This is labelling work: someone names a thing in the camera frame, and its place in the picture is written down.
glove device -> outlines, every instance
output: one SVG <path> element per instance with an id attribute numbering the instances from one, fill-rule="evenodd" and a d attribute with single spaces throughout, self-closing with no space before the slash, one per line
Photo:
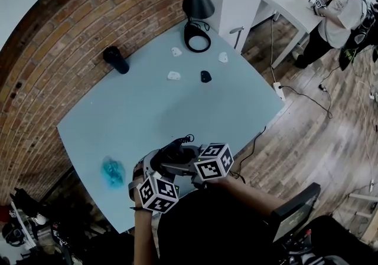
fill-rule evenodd
<path id="1" fill-rule="evenodd" d="M 323 17 L 323 14 L 319 13 L 320 8 L 326 8 L 326 0 L 308 0 L 310 3 L 312 3 L 312 10 L 314 10 L 314 14 L 318 15 L 319 17 Z"/>

black tumbler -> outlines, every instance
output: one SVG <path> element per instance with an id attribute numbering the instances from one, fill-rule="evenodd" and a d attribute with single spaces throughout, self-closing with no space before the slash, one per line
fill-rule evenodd
<path id="1" fill-rule="evenodd" d="M 121 74 L 126 74 L 129 71 L 129 65 L 122 57 L 119 49 L 115 46 L 108 47 L 103 52 L 104 60 L 113 66 Z"/>

light blue tabletop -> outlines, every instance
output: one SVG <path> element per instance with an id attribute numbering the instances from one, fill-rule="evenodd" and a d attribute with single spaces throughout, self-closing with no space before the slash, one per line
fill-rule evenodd
<path id="1" fill-rule="evenodd" d="M 130 71 L 113 70 L 64 117 L 58 131 L 84 186 L 118 232 L 134 226 L 127 184 L 137 161 L 187 134 L 194 144 L 226 142 L 235 155 L 283 107 L 283 102 L 260 74 L 216 32 L 204 53 L 189 51 L 181 23 L 128 58 Z M 173 57 L 171 48 L 183 54 Z M 218 61 L 226 52 L 228 63 Z M 202 83 L 200 73 L 212 77 Z M 168 80 L 170 71 L 181 80 Z M 105 157 L 120 161 L 126 184 L 110 189 L 102 177 Z M 188 193 L 189 177 L 176 178 Z"/>

power strip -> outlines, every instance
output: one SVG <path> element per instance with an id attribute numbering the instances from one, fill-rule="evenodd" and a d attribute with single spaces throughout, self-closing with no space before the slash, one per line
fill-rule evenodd
<path id="1" fill-rule="evenodd" d="M 284 91 L 282 91 L 281 83 L 273 83 L 273 89 L 276 91 L 279 98 L 282 99 L 283 102 L 286 101 Z"/>

white t-shirt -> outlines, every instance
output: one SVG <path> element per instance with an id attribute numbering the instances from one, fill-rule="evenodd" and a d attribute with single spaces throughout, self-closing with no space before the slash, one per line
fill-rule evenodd
<path id="1" fill-rule="evenodd" d="M 347 42 L 351 30 L 356 29 L 364 20 L 367 12 L 366 4 L 363 0 L 332 0 L 328 10 L 337 15 L 345 29 L 324 18 L 318 27 L 319 34 L 332 47 L 339 49 Z M 327 36 L 324 33 L 325 28 L 327 28 Z"/>

